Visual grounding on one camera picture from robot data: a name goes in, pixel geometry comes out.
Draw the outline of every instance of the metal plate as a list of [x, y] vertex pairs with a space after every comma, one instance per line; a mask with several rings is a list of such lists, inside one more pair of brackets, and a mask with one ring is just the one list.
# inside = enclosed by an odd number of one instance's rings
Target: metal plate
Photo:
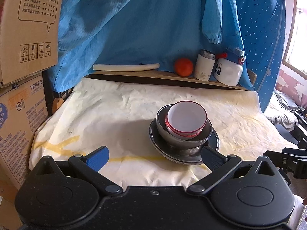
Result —
[[[156, 119], [154, 119], [149, 126], [149, 137], [156, 150], [166, 157], [167, 159], [184, 165], [200, 165], [203, 164], [201, 159], [201, 147], [195, 149], [195, 153], [183, 155], [181, 150], [171, 146], [167, 143], [159, 134], [157, 129]], [[220, 146], [219, 137], [216, 131], [213, 129], [213, 133], [209, 140], [202, 146], [210, 146], [212, 149], [218, 151]]]

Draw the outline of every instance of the bowl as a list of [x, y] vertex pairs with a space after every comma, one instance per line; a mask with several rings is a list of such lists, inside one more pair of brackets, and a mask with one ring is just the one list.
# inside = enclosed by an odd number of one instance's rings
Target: bowl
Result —
[[162, 107], [157, 113], [157, 129], [160, 136], [174, 147], [182, 150], [188, 150], [203, 145], [210, 138], [213, 128], [210, 120], [208, 119], [202, 131], [190, 140], [183, 140], [171, 135], [165, 125], [165, 115], [172, 107], [172, 104]]
[[196, 136], [207, 122], [207, 113], [198, 103], [180, 101], [168, 110], [165, 123], [180, 136]]
[[167, 121], [167, 119], [166, 119], [166, 115], [165, 115], [165, 126], [166, 126], [168, 132], [169, 132], [171, 135], [173, 135], [174, 137], [177, 137], [177, 138], [179, 138], [179, 139], [183, 139], [183, 140], [192, 139], [192, 138], [196, 137], [196, 136], [200, 133], [200, 132], [198, 132], [198, 133], [193, 134], [193, 135], [186, 135], [186, 136], [184, 136], [184, 135], [181, 135], [181, 134], [179, 134], [179, 133], [173, 131], [173, 130], [170, 128], [169, 124], [168, 124], [168, 121]]

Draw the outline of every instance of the white wall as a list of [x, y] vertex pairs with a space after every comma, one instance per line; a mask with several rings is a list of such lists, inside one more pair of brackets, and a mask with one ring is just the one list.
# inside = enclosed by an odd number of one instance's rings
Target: white wall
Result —
[[294, 0], [285, 0], [285, 2], [286, 2], [286, 35], [285, 35], [285, 44], [284, 44], [283, 53], [285, 52], [288, 38], [289, 38], [291, 22], [292, 22], [292, 15], [293, 15]]

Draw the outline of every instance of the orange ball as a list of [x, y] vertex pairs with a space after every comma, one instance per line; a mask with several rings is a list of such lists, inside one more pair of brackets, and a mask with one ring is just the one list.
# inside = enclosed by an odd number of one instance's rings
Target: orange ball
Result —
[[190, 76], [193, 73], [193, 63], [188, 58], [180, 58], [175, 61], [174, 70], [181, 77]]

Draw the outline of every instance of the blue polka dot fabric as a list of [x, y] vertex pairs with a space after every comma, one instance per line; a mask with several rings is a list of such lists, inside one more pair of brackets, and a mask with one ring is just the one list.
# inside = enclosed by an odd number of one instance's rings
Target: blue polka dot fabric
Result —
[[247, 68], [264, 112], [273, 94], [285, 40], [285, 0], [236, 0]]

